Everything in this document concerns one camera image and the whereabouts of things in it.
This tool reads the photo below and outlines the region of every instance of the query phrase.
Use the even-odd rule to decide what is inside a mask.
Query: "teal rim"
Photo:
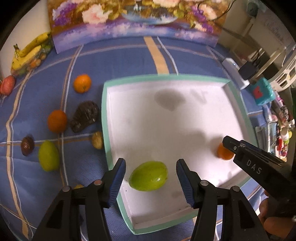
[[[173,80],[192,80],[192,81],[203,81],[203,82],[219,82],[227,84],[236,99],[239,109],[241,111],[241,114],[243,116],[243,119],[245,121],[247,131],[249,134],[250,142],[253,145],[257,146],[257,141],[255,137],[255,133],[251,124],[250,119],[247,116],[247,113],[244,108],[244,104],[240,98],[240,96],[237,93],[237,89],[234,86],[234,84],[229,79],[224,78],[217,78],[217,77],[209,77],[209,76],[203,76],[203,75],[192,75],[192,74],[148,74],[148,75],[139,75],[139,76],[132,76],[132,77],[125,77],[120,78],[116,80],[107,81],[104,84],[103,88],[103,95],[102,95],[102,129],[103,129],[103,139],[104,139],[104,146],[105,146],[105,152],[106,152],[106,159],[109,170],[113,169],[113,159],[111,154],[111,145],[110,145],[110,139],[109,139],[109,130],[108,130],[108,122],[107,122],[107,89],[108,87],[116,86],[116,85],[123,85],[123,84],[130,84],[130,83],[140,83],[140,82],[151,82],[151,81],[173,81]],[[239,187],[243,186],[250,177],[246,178],[243,182],[239,184]],[[172,227],[174,225],[180,224],[182,222],[186,222],[189,219],[192,219],[197,216],[197,210],[193,210],[192,213],[185,215],[179,219],[175,219],[166,223],[158,224],[155,226],[151,226],[148,228],[143,229],[135,229],[128,217],[128,214],[126,212],[121,193],[118,194],[117,197],[117,203],[119,206],[119,210],[121,212],[121,215],[127,225],[127,227],[130,229],[130,231],[133,234],[146,234],[151,233],[155,231],[159,231],[162,229],[166,229],[169,227]]]

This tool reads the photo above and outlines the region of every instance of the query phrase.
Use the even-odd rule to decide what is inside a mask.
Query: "white tray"
[[[216,157],[224,136],[256,145],[251,123],[230,80],[197,75],[146,75],[106,82],[102,125],[107,162],[126,160],[118,195],[122,216],[134,234],[154,232],[197,215],[186,203],[176,162],[183,158],[215,186],[242,186],[248,175],[231,160]],[[161,161],[168,180],[140,192],[128,179],[146,161]]]

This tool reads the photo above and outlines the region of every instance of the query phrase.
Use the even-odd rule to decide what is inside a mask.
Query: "plastic bag of fruit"
[[[38,67],[52,50],[54,44],[50,32],[36,37],[24,49],[14,45],[15,55],[11,64],[11,74],[21,76]]]

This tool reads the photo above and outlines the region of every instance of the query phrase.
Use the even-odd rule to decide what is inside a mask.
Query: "blue bowl in painting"
[[[148,18],[144,18],[140,15],[141,11],[147,10],[147,6],[138,6],[138,4],[135,4],[134,6],[127,6],[127,14],[122,13],[121,15],[132,22],[137,23],[146,23],[150,25],[159,25],[159,24],[168,24],[172,23],[177,19],[174,15],[169,13],[165,8],[159,8],[162,10],[162,14],[158,14],[159,17],[150,16]],[[158,9],[151,8],[152,12],[158,11]]]

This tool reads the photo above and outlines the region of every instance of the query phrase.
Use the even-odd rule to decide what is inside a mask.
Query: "banana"
[[[12,60],[11,68],[12,70],[19,70],[26,64],[29,64],[41,50],[41,45],[34,47],[25,57],[20,57],[20,50],[17,45],[14,45],[15,56]]]
[[[50,32],[46,32],[46,33],[43,33],[43,34],[39,35],[38,37],[36,37],[23,50],[19,51],[19,53],[18,53],[19,57],[25,57],[33,48],[35,48],[36,46],[38,46],[41,43],[43,43],[44,41],[46,41],[50,37],[50,35],[51,35]]]

